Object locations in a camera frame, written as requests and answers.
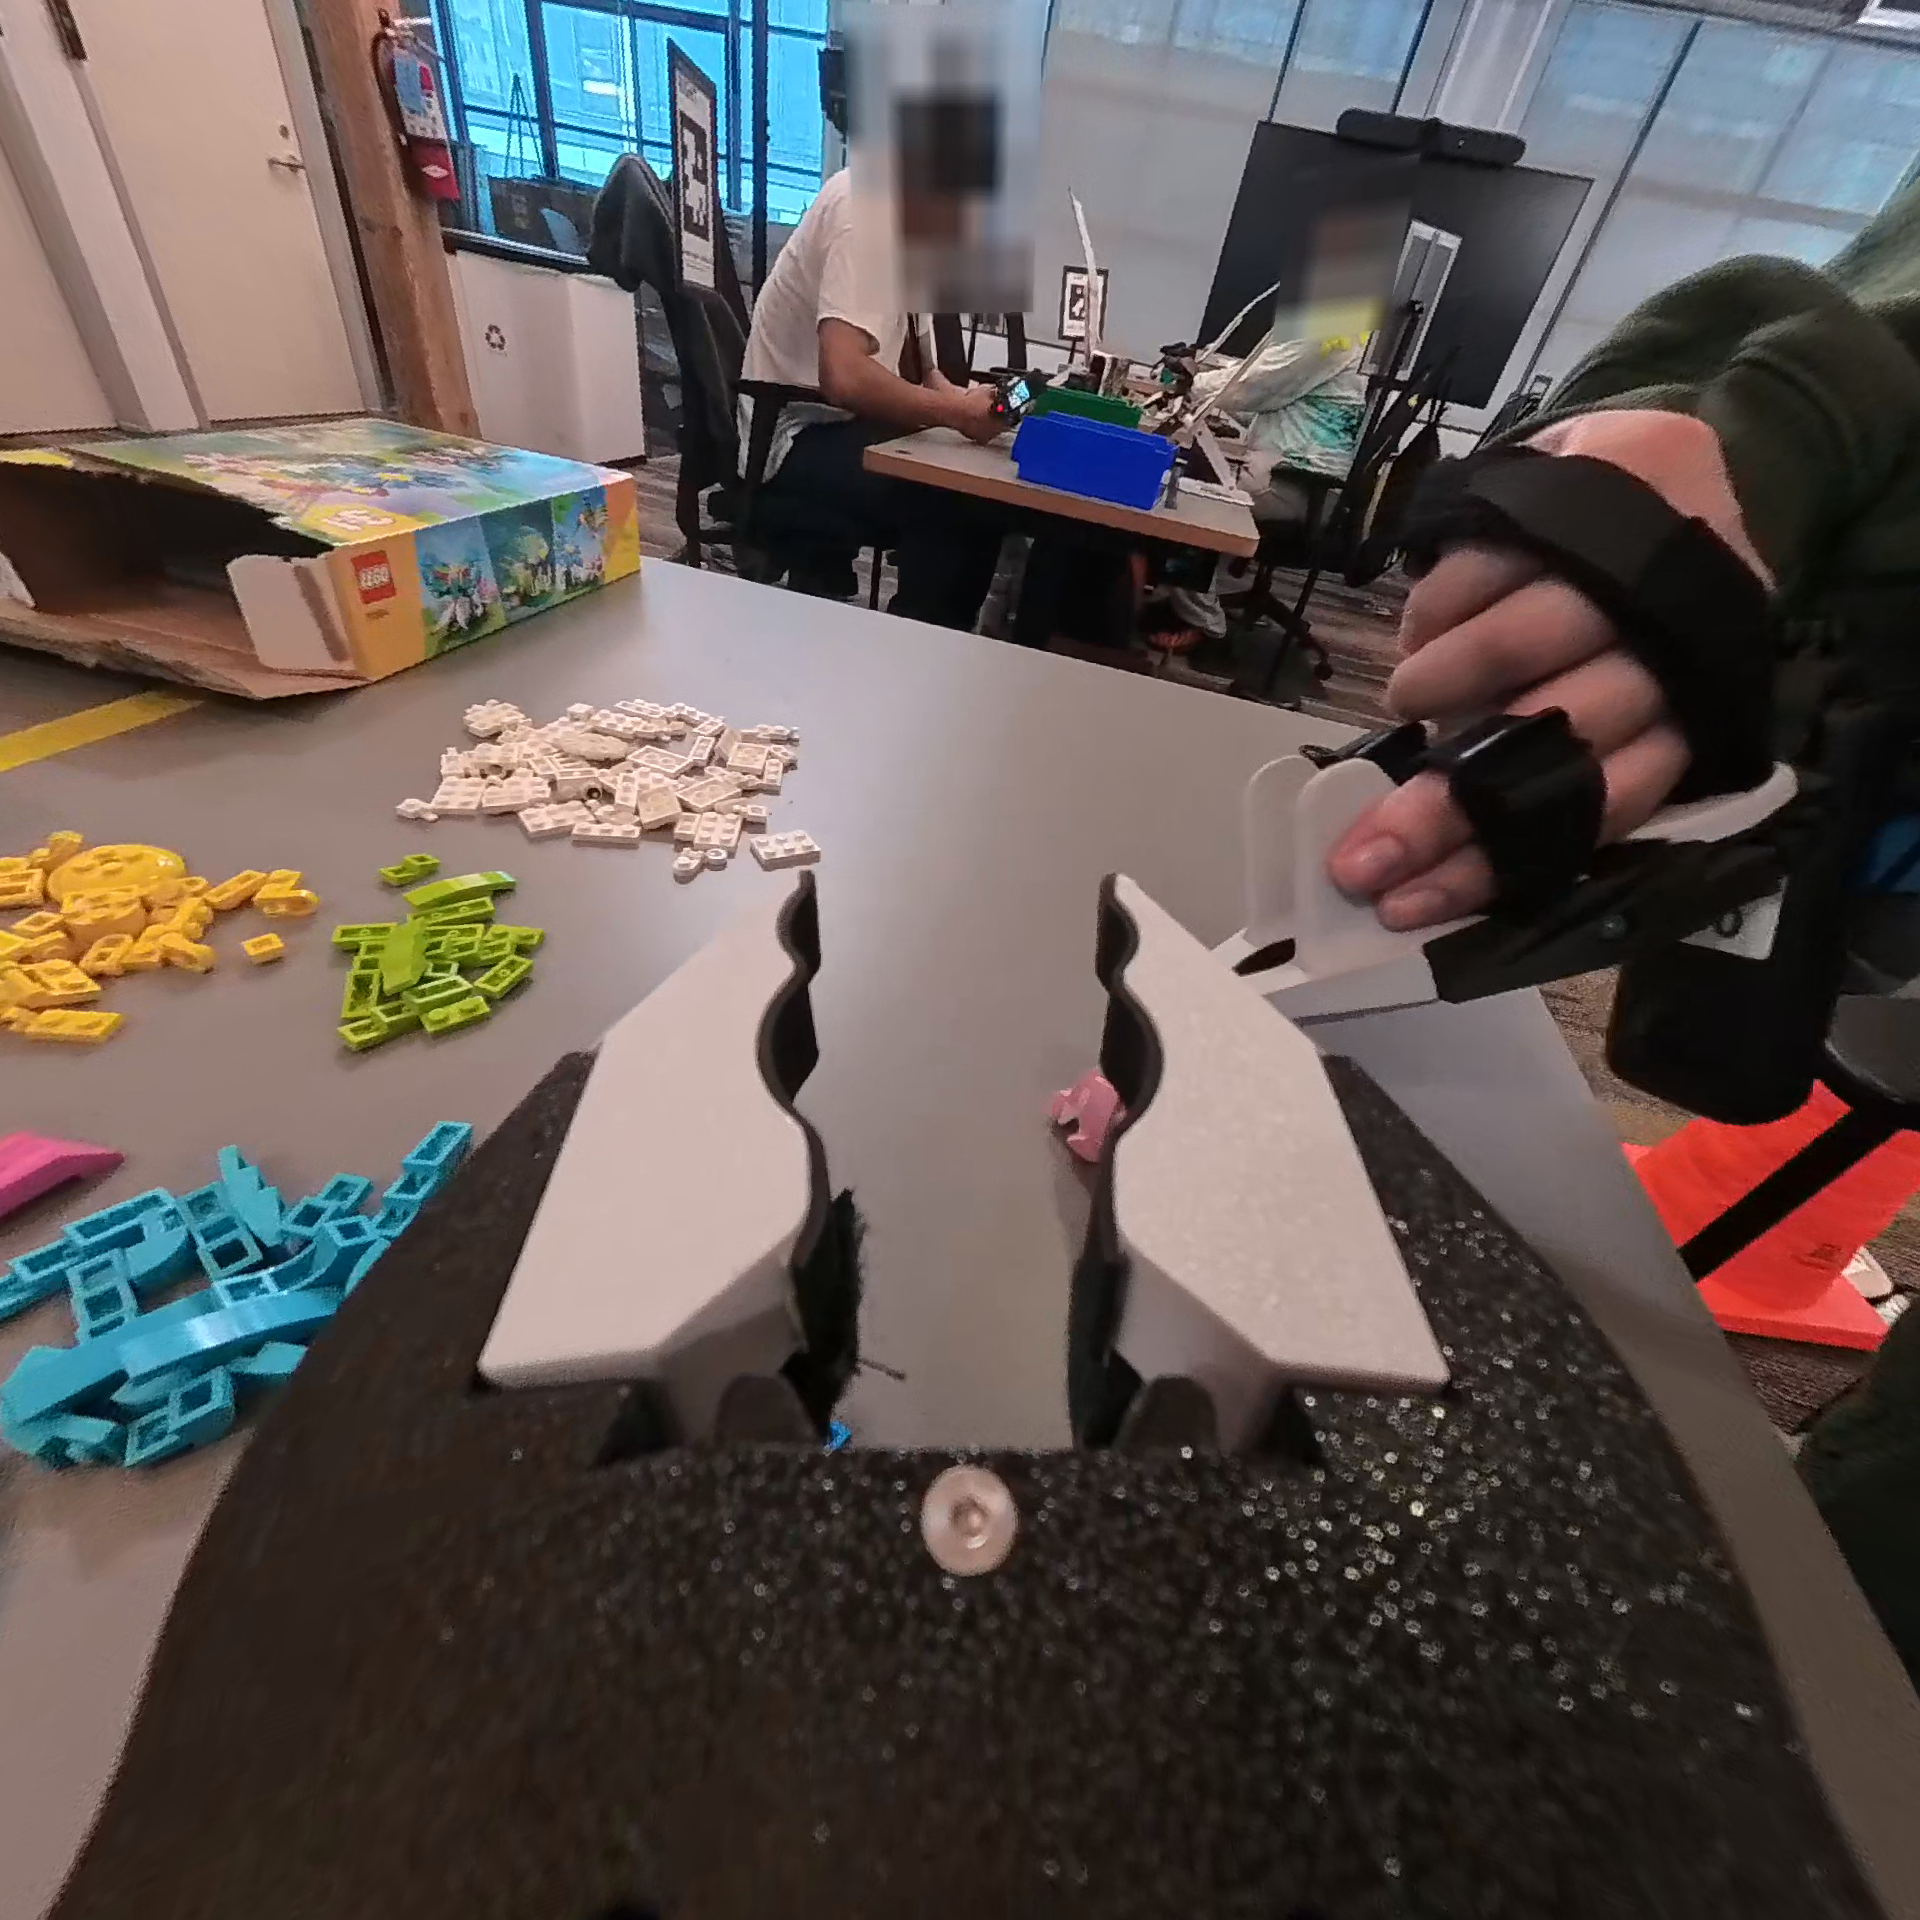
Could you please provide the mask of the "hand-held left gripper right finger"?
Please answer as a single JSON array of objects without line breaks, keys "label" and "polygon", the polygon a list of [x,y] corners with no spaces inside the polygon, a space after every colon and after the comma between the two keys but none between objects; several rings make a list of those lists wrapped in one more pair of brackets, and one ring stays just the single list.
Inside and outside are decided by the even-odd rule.
[{"label": "hand-held left gripper right finger", "polygon": [[1099,882],[1111,1111],[1073,1271],[1073,1440],[1156,1384],[1256,1450],[1300,1388],[1436,1398],[1450,1362],[1322,1054],[1136,880]]}]

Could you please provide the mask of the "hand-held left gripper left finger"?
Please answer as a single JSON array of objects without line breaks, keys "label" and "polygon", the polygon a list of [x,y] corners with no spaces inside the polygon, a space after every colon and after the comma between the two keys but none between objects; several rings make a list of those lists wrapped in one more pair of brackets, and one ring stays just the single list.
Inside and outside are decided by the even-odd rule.
[{"label": "hand-held left gripper left finger", "polygon": [[640,1384],[720,1434],[770,1381],[828,1434],[857,1366],[857,1219],[800,1114],[818,1062],[803,868],[601,1037],[479,1356],[495,1390]]}]

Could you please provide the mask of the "person's right forearm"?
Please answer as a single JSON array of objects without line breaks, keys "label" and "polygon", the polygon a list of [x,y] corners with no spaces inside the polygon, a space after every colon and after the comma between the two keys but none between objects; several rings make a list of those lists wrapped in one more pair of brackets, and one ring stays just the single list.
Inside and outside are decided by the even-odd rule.
[{"label": "person's right forearm", "polygon": [[1736,256],[1646,298],[1506,438],[1715,516],[1790,622],[1916,644],[1916,187],[1822,267]]}]

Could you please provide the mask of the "pile of white lego pieces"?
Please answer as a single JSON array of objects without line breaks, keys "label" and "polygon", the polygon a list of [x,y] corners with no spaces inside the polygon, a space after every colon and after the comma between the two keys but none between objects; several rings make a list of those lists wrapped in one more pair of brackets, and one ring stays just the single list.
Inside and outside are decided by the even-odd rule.
[{"label": "pile of white lego pieces", "polygon": [[622,700],[538,717],[484,700],[463,710],[430,790],[399,800],[394,814],[418,828],[505,823],[540,846],[665,846],[681,885],[740,856],[791,874],[824,859],[811,831],[778,818],[798,763],[796,726],[739,726],[698,704]]}]

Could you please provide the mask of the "pile of cyan lego pieces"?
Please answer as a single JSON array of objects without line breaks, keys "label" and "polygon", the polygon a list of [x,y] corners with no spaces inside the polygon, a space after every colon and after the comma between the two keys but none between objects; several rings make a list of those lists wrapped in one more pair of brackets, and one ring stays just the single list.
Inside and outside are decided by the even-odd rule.
[{"label": "pile of cyan lego pieces", "polygon": [[227,1144],[210,1184],[150,1189],[15,1258],[6,1322],[63,1303],[71,1338],[15,1362],[6,1446],[67,1472],[155,1467],[225,1440],[291,1381],[471,1149],[474,1127],[444,1119],[387,1191],[344,1173],[286,1203]]}]

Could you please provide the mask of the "cardboard lego box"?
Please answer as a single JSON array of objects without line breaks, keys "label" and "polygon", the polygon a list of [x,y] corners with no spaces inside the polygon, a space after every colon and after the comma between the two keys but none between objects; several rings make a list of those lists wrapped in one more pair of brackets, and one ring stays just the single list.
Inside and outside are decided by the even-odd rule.
[{"label": "cardboard lego box", "polygon": [[239,700],[379,684],[639,568],[630,474],[390,419],[3,456],[3,640]]}]

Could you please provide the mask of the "grey work table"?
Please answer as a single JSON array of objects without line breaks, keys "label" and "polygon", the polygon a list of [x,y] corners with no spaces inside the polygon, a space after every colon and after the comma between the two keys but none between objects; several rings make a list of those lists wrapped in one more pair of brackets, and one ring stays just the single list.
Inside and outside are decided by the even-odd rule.
[{"label": "grey work table", "polygon": [[896,543],[891,610],[1026,648],[1135,643],[1146,591],[1171,563],[1256,551],[1250,510],[1129,507],[1022,474],[1017,432],[975,421],[884,430],[857,456],[870,511]]}]

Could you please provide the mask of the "yellow tape strip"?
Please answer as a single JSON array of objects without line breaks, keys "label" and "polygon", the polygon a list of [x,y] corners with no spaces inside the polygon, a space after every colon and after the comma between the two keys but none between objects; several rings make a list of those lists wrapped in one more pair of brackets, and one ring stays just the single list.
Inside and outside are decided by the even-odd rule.
[{"label": "yellow tape strip", "polygon": [[204,700],[195,695],[143,691],[31,726],[17,726],[3,734],[3,774],[155,726],[200,707],[204,707]]}]

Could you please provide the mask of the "black screen on stand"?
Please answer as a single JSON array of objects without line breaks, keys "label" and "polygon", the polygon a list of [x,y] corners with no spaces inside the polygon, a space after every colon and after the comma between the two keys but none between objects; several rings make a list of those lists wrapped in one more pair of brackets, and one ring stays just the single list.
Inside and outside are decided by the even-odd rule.
[{"label": "black screen on stand", "polygon": [[1444,290],[1412,373],[1447,373],[1447,400],[1482,408],[1540,300],[1591,194],[1583,175],[1522,164],[1524,141],[1434,119],[1348,110],[1335,130],[1262,123],[1254,133],[1208,293],[1203,340],[1244,352],[1300,288],[1310,235],[1348,202],[1385,202],[1455,232]]}]

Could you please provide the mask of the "white recycling bin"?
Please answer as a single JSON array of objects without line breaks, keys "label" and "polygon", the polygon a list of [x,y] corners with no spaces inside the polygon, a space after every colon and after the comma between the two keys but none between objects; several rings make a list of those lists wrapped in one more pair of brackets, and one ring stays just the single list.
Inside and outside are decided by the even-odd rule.
[{"label": "white recycling bin", "polygon": [[470,247],[449,253],[449,271],[480,438],[580,464],[646,456],[632,295]]}]

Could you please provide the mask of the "office chair with jacket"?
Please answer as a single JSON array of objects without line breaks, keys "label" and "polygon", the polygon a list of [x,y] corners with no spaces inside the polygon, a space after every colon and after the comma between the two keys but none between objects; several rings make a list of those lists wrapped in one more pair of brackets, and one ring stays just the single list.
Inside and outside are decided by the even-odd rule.
[{"label": "office chair with jacket", "polygon": [[592,207],[588,262],[630,295],[651,290],[679,368],[676,525],[681,557],[699,566],[708,543],[735,551],[740,578],[776,584],[800,525],[768,511],[767,474],[782,414],[818,394],[744,374],[745,311],[739,303],[730,237],[719,232],[708,290],[681,274],[681,202],[636,152],[612,162]]}]

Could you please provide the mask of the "large marker sign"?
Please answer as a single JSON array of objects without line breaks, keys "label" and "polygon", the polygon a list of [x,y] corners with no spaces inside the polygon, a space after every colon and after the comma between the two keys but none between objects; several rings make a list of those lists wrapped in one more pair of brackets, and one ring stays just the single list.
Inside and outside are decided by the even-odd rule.
[{"label": "large marker sign", "polygon": [[719,94],[674,39],[665,45],[665,70],[679,280],[692,290],[719,293],[719,256],[728,237],[715,181]]}]

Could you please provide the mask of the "white door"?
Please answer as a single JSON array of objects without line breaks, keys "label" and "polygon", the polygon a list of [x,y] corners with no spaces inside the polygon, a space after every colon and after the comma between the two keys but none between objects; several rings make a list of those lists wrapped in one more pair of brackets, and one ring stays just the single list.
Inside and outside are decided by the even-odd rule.
[{"label": "white door", "polygon": [[291,3],[83,3],[84,95],[200,424],[378,407]]}]

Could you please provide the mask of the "red fire extinguisher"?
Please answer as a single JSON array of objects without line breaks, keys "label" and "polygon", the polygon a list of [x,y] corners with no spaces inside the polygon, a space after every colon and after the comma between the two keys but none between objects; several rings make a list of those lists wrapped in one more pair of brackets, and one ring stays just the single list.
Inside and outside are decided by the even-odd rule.
[{"label": "red fire extinguisher", "polygon": [[402,172],[425,202],[463,196],[449,127],[441,51],[435,20],[400,5],[376,8],[372,61],[391,116]]}]

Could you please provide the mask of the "wooden post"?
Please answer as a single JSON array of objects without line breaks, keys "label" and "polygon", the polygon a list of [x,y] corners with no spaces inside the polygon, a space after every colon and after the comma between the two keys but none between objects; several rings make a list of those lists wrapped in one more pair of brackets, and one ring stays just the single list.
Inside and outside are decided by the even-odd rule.
[{"label": "wooden post", "polygon": [[410,424],[476,438],[441,218],[402,148],[394,91],[400,5],[306,3],[321,91],[370,302],[391,408]]}]

